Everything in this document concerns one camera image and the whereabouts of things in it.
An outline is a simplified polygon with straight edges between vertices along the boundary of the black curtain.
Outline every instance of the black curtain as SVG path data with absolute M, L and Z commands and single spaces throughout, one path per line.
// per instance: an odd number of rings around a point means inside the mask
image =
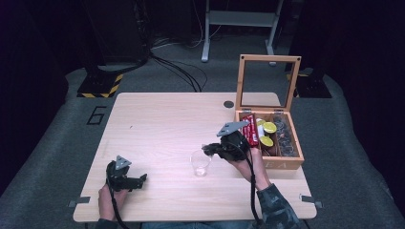
M 405 216 L 403 6 L 401 1 L 307 0 L 290 54 L 303 56 L 303 69 L 331 60 L 325 73 L 342 87 L 354 132 Z M 336 31 L 343 32 L 339 39 Z

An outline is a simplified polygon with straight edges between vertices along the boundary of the cable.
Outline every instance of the cable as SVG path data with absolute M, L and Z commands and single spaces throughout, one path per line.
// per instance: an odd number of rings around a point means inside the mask
M 127 226 L 125 225 L 125 223 L 122 221 L 121 216 L 119 215 L 119 211 L 118 211 L 118 207 L 117 207 L 117 201 L 116 201 L 116 199 L 114 198 L 114 190 L 113 190 L 113 188 L 111 187 L 110 180 L 109 180 L 109 178 L 108 178 L 108 173 L 107 173 L 107 185 L 108 185 L 108 189 L 110 190 L 111 201 L 112 201 L 112 203 L 113 203 L 114 213 L 116 214 L 116 218 L 117 218 L 118 224 L 119 224 L 123 229 L 130 229 L 129 227 L 127 227 Z
M 242 151 L 241 148 L 239 148 L 237 145 L 229 143 L 229 142 L 227 142 L 226 144 L 229 144 L 229 145 L 235 147 L 242 154 L 245 154 L 245 152 Z M 250 160 L 249 160 L 248 157 L 246 157 L 246 161 L 247 161 L 247 164 L 249 165 L 250 173 L 251 173 L 251 178 L 250 178 L 250 208 L 252 210 L 252 214 L 253 214 L 253 217 L 256 220 L 257 225 L 260 227 L 263 224 L 263 221 L 261 219 L 259 219 L 259 216 L 257 215 L 257 212 L 256 212 L 256 207 L 255 207 L 255 195 L 254 195 L 255 192 L 254 191 L 256 189 L 256 177 L 255 177 L 254 170 L 253 170 L 253 156 L 252 156 L 252 153 L 250 151 L 250 148 L 249 148 L 249 152 L 250 152 Z
M 184 80 L 187 84 L 189 84 L 193 88 L 194 92 L 201 93 L 203 91 L 203 87 L 205 86 L 205 84 L 207 82 L 207 76 L 202 69 L 200 69 L 196 66 L 193 66 L 193 65 L 188 65 L 188 64 L 182 63 L 180 61 L 169 61 L 169 60 L 160 58 L 160 57 L 154 55 L 152 52 L 150 52 L 150 57 L 152 59 L 154 59 L 158 64 L 160 64 L 161 66 L 163 66 L 164 68 L 166 68 L 167 70 L 176 74 L 178 77 L 180 77 L 182 80 Z M 201 86 L 200 83 L 196 80 L 196 78 L 194 78 L 190 73 L 188 73 L 187 71 L 185 71 L 178 65 L 174 64 L 175 62 L 200 70 L 203 73 L 203 75 L 205 76 L 205 81 L 204 81 L 203 85 Z

